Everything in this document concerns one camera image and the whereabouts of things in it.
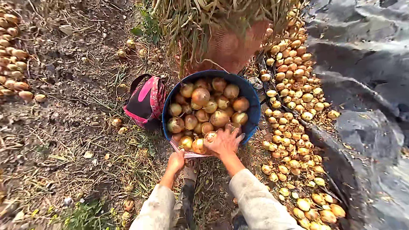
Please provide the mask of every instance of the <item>dirt ground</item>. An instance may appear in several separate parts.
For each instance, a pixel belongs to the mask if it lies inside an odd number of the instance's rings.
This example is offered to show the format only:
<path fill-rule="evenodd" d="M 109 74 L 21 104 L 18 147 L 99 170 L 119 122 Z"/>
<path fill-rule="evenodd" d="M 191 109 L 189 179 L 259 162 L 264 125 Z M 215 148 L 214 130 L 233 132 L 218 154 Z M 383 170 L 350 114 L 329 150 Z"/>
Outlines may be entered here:
<path fill-rule="evenodd" d="M 140 20 L 128 0 L 18 0 L 21 36 L 15 44 L 32 55 L 26 73 L 45 103 L 25 103 L 17 97 L 0 105 L 0 162 L 5 198 L 1 229 L 59 229 L 52 220 L 76 204 L 104 200 L 110 229 L 136 217 L 142 203 L 164 173 L 170 145 L 161 132 L 139 129 L 123 113 L 127 88 L 139 74 L 161 76 L 171 89 L 176 67 L 164 58 L 165 47 L 130 33 Z M 71 25 L 72 34 L 60 26 Z M 127 58 L 115 56 L 128 38 L 137 48 Z M 148 51 L 140 58 L 139 49 Z M 123 120 L 126 134 L 111 125 Z M 260 131 L 241 150 L 254 172 L 267 159 L 258 148 Z M 93 157 L 84 158 L 84 153 Z M 221 162 L 204 159 L 195 196 L 195 220 L 200 229 L 227 229 L 236 213 L 228 192 L 229 177 Z M 177 196 L 181 182 L 174 189 Z M 123 202 L 135 201 L 125 222 Z M 24 218 L 12 223 L 23 212 Z"/>

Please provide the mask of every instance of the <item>green leaf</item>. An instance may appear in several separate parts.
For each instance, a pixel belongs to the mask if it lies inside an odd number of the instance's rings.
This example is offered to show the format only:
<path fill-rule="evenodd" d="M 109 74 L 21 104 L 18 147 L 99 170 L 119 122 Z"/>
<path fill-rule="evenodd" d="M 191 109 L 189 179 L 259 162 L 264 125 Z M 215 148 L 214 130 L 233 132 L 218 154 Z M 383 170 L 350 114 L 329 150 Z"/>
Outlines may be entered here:
<path fill-rule="evenodd" d="M 130 30 L 130 32 L 135 36 L 141 36 L 141 35 L 144 34 L 143 31 L 142 31 L 142 26 L 141 25 L 135 26 L 134 28 L 132 28 Z"/>

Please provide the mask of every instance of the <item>pink backpack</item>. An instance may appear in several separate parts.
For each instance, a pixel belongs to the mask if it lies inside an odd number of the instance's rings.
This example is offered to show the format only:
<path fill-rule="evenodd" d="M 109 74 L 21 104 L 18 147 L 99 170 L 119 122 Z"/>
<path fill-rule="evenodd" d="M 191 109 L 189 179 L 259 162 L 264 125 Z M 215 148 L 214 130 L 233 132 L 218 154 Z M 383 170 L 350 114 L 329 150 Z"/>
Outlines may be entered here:
<path fill-rule="evenodd" d="M 142 85 L 143 78 L 148 80 Z M 124 111 L 135 124 L 148 130 L 160 129 L 160 117 L 165 104 L 165 87 L 161 79 L 150 74 L 142 74 L 133 80 Z"/>

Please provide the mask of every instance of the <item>left hand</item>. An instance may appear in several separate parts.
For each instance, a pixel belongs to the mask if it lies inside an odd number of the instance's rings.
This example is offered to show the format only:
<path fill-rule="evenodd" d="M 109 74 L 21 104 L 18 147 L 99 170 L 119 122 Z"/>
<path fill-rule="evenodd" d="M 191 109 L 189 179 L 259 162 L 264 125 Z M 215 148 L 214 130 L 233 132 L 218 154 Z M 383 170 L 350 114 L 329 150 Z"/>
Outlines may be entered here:
<path fill-rule="evenodd" d="M 173 152 L 169 157 L 166 171 L 176 174 L 184 167 L 184 149 Z"/>

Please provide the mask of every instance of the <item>right hand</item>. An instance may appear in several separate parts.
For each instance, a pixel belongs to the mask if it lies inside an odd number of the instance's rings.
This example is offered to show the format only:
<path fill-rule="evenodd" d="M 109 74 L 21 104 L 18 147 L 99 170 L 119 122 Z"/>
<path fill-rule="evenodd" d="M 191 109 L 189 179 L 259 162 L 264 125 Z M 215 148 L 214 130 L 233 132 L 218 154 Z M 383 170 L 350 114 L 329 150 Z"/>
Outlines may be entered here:
<path fill-rule="evenodd" d="M 231 132 L 232 129 L 233 127 L 230 124 L 227 125 L 225 131 L 219 129 L 211 143 L 204 139 L 204 146 L 213 151 L 212 154 L 221 160 L 229 156 L 236 156 L 238 145 L 244 139 L 244 133 L 237 137 L 239 129 L 234 129 Z"/>

